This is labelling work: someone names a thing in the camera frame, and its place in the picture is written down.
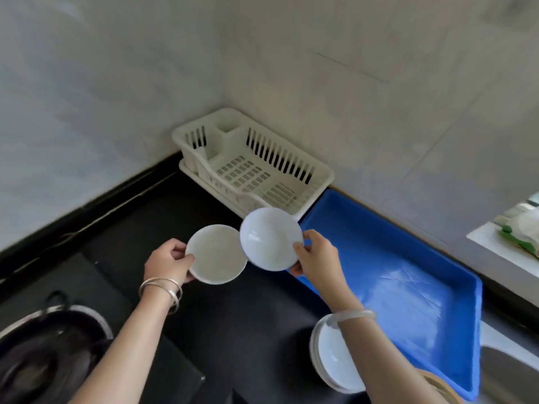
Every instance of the forearm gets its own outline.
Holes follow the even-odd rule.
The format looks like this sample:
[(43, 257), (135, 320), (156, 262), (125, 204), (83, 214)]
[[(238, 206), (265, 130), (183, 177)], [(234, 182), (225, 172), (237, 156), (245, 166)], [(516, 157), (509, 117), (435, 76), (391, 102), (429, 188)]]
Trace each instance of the forearm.
[[(348, 288), (325, 299), (333, 312), (364, 309)], [(373, 319), (349, 319), (339, 326), (373, 404), (445, 403)]]
[(169, 307), (170, 296), (165, 291), (147, 286), (138, 306), (71, 403), (138, 403)]

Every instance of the sink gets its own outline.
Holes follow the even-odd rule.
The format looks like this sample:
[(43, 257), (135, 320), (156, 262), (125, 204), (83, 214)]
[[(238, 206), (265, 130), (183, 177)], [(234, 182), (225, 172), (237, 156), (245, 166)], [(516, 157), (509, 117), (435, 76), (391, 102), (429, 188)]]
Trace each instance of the sink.
[(481, 349), (481, 387), (478, 404), (536, 404), (539, 371), (492, 347)]
[(477, 404), (538, 404), (539, 357), (537, 340), (509, 334), (481, 322), (481, 385)]

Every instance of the dish rack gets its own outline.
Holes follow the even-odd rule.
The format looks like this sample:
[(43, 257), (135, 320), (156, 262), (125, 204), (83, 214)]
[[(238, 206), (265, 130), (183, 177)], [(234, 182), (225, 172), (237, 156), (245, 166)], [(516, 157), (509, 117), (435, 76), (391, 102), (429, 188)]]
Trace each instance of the dish rack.
[(334, 179), (327, 165), (231, 108), (174, 129), (172, 140), (180, 170), (242, 218), (276, 207), (299, 221)]

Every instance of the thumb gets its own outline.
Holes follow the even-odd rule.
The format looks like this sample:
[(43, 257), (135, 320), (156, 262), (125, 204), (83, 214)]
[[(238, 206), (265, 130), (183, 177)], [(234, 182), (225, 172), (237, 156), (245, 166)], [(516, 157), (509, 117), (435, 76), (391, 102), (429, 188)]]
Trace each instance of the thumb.
[(298, 256), (300, 262), (302, 262), (309, 255), (309, 252), (300, 242), (294, 243), (294, 251), (296, 252), (296, 255)]
[(193, 262), (195, 261), (195, 256), (193, 254), (185, 255), (180, 260), (177, 260), (176, 263), (178, 264), (178, 267), (185, 269), (186, 271), (191, 268), (191, 265), (193, 265)]

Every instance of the hand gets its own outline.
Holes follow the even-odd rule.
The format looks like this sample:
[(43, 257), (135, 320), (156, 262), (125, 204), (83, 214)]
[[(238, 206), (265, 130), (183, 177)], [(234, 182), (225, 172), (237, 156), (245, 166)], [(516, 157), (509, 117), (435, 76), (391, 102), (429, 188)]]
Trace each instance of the hand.
[(296, 277), (305, 274), (327, 303), (333, 295), (348, 290), (339, 252), (327, 238), (313, 229), (303, 232), (303, 237), (311, 240), (312, 245), (294, 244), (299, 261), (290, 273)]
[[(180, 286), (192, 281), (193, 277), (188, 271), (195, 257), (185, 255), (185, 247), (182, 241), (172, 238), (153, 251), (144, 265), (144, 280), (153, 277), (170, 278)], [(178, 291), (172, 282), (161, 281), (161, 284), (174, 292)]]

